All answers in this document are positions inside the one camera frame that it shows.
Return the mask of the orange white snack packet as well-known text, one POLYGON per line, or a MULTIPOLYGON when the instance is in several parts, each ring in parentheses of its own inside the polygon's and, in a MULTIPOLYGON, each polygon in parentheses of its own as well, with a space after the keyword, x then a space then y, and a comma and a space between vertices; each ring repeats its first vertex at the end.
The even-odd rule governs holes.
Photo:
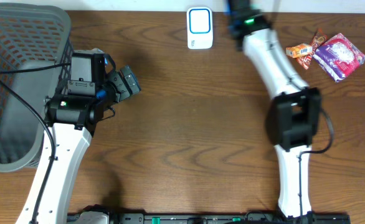
POLYGON ((294 47, 287 47, 285 53, 291 58, 304 57, 312 53, 312 46, 306 43, 296 45, 294 47))

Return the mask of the orange red snack bar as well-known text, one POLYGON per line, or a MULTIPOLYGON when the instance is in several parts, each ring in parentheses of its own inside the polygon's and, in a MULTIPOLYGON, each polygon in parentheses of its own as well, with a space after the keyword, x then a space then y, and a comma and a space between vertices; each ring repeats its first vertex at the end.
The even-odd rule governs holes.
POLYGON ((327 35, 324 34, 322 29, 318 28, 315 32, 312 41, 310 42, 311 45, 311 52, 306 55, 296 59, 296 61, 305 69, 309 69, 311 60, 313 58, 314 53, 316 52, 317 48, 323 45, 327 41, 327 35))

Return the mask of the purple red tissue pack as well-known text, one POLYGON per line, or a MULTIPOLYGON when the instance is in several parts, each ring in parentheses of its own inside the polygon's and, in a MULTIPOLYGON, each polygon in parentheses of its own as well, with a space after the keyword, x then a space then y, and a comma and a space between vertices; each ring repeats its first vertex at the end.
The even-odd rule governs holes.
POLYGON ((343 81, 365 63, 365 54, 342 33, 318 47, 313 58, 335 82, 343 81))

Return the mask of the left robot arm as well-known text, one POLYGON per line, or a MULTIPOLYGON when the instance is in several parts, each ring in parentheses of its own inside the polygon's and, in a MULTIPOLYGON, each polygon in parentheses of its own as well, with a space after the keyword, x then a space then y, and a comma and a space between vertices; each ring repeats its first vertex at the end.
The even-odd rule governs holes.
POLYGON ((80 163, 105 111, 139 93, 129 66, 117 68, 101 50, 72 53, 70 75, 45 103, 47 134, 18 223, 66 223, 80 163))

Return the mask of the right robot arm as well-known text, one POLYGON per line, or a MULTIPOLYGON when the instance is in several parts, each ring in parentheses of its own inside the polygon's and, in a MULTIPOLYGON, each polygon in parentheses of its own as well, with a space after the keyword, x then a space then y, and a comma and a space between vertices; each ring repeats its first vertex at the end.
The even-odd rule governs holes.
POLYGON ((277 153, 280 173, 278 208, 286 220, 312 213, 308 166, 318 129, 321 96, 296 72, 272 23, 250 1, 227 1, 229 30, 262 79, 271 105, 265 127, 277 153))

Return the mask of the white barcode scanner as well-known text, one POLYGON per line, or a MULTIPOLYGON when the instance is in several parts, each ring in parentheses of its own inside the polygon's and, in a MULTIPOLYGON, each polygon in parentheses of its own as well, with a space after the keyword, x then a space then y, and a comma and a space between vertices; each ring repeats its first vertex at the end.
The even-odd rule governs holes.
POLYGON ((191 50, 209 49, 214 33, 212 10, 208 7, 191 7, 186 12, 187 47, 191 50))

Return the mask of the dark grey plastic basket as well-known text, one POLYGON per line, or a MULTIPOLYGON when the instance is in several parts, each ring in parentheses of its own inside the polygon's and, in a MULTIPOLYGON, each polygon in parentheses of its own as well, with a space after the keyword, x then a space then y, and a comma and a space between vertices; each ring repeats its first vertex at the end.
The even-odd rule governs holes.
POLYGON ((0 3, 0 172, 35 167, 45 136, 38 119, 45 101, 70 75, 71 20, 61 8, 0 3))

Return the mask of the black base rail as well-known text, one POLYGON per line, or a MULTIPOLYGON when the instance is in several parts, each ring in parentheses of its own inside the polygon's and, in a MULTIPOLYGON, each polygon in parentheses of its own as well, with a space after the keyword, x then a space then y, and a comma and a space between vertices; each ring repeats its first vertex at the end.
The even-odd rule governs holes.
POLYGON ((283 219, 272 213, 252 212, 245 215, 145 215, 142 213, 106 214, 102 212, 82 212, 67 217, 67 224, 113 223, 113 224, 223 224, 223 223, 314 223, 350 224, 348 215, 315 215, 305 218, 283 219))

